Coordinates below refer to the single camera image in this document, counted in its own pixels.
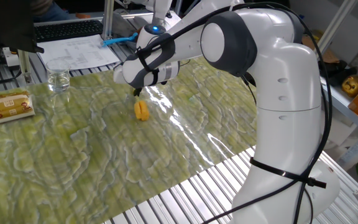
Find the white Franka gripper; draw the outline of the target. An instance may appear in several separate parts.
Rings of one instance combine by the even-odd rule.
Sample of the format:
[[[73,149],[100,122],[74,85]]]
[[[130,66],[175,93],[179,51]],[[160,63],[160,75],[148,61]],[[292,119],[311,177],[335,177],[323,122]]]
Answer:
[[[114,81],[118,84],[130,83],[129,62],[122,62],[114,67]],[[133,94],[137,96],[141,93],[142,88],[135,89]]]

